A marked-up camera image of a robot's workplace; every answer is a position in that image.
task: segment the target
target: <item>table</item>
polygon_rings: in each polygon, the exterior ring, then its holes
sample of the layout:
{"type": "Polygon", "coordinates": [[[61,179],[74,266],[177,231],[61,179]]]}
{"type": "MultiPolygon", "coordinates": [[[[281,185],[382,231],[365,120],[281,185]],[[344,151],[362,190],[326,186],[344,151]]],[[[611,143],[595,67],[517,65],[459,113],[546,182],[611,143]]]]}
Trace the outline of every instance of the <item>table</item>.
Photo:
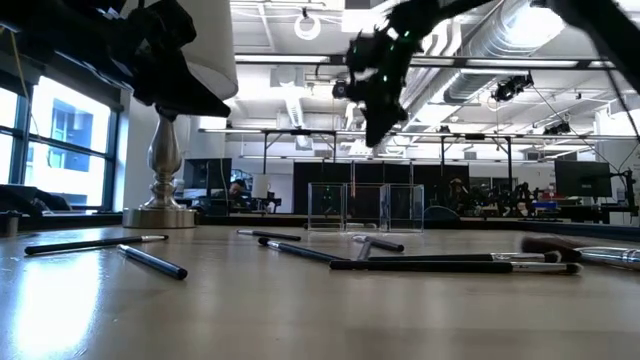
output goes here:
{"type": "MultiPolygon", "coordinates": [[[[119,227],[0,240],[3,359],[631,359],[640,274],[367,273],[260,247],[234,227],[119,227]],[[140,246],[189,270],[176,281],[115,249],[25,258],[26,245],[167,233],[140,246]]],[[[346,235],[302,246],[355,257],[346,235]]],[[[521,233],[391,235],[406,253],[517,251],[521,233]]],[[[374,250],[374,254],[383,254],[374,250]]]]}

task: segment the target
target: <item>monitor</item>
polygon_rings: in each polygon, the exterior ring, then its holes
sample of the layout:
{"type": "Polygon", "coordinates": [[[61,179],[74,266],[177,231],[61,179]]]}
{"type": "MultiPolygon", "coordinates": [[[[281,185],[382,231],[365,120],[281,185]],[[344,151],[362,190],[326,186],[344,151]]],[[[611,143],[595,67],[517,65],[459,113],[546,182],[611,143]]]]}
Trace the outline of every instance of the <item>monitor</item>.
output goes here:
{"type": "Polygon", "coordinates": [[[230,183],[231,159],[187,159],[184,162],[185,189],[228,189],[230,183]]]}
{"type": "Polygon", "coordinates": [[[611,197],[609,164],[555,161],[557,192],[564,196],[611,197]]]}

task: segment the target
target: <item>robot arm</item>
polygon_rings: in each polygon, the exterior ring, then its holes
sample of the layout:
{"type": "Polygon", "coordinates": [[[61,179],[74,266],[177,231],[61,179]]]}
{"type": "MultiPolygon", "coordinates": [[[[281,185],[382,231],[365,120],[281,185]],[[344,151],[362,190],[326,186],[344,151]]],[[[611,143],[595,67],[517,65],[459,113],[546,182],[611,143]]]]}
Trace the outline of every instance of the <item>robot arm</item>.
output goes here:
{"type": "Polygon", "coordinates": [[[61,55],[164,112],[226,117],[230,109],[190,72],[180,48],[196,37],[177,0],[120,17],[126,0],[21,0],[0,8],[21,55],[46,64],[61,55]]]}
{"type": "MultiPolygon", "coordinates": [[[[346,54],[350,83],[346,97],[363,102],[367,119],[367,146],[380,143],[399,121],[407,120],[399,97],[411,57],[420,49],[420,41],[442,20],[469,11],[490,0],[458,0],[441,6],[438,0],[409,0],[393,8],[387,23],[373,36],[359,35],[352,40],[346,54]],[[375,73],[365,80],[355,74],[365,70],[375,73]]],[[[636,91],[640,90],[640,67],[635,66],[640,30],[612,0],[542,0],[570,25],[584,30],[601,54],[608,57],[636,91]]]]}

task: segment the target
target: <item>lamp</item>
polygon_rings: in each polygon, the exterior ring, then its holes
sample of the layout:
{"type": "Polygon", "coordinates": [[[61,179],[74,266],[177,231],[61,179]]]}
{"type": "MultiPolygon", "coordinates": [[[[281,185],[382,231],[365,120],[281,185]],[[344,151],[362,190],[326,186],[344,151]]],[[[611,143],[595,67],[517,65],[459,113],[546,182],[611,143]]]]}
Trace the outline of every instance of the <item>lamp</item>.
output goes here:
{"type": "MultiPolygon", "coordinates": [[[[146,6],[159,1],[147,0],[146,6]]],[[[193,20],[197,36],[181,49],[189,71],[220,100],[238,92],[238,79],[233,50],[231,9],[227,0],[177,0],[193,20]]],[[[121,15],[138,6],[129,0],[121,15]]],[[[195,211],[179,205],[173,192],[173,174],[182,164],[178,139],[173,127],[175,113],[159,111],[160,121],[151,141],[147,163],[155,172],[152,197],[136,209],[125,209],[123,225],[136,228],[195,227],[195,211]]]]}

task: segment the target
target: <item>desk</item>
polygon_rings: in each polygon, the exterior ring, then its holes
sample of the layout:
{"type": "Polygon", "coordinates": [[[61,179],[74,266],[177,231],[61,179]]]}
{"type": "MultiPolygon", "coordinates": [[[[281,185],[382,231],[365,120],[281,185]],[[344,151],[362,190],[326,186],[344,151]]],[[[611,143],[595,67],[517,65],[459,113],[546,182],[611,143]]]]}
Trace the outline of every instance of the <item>desk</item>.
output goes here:
{"type": "MultiPolygon", "coordinates": [[[[581,276],[332,272],[259,247],[235,227],[160,231],[142,249],[183,282],[115,249],[25,258],[26,245],[151,234],[110,227],[2,239],[3,359],[632,359],[640,274],[581,276]]],[[[302,246],[355,257],[346,236],[302,246]]],[[[391,235],[408,254],[516,251],[508,231],[391,235]]],[[[614,242],[605,244],[618,245],[614,242]]],[[[374,250],[376,255],[383,254],[374,250]]]]}

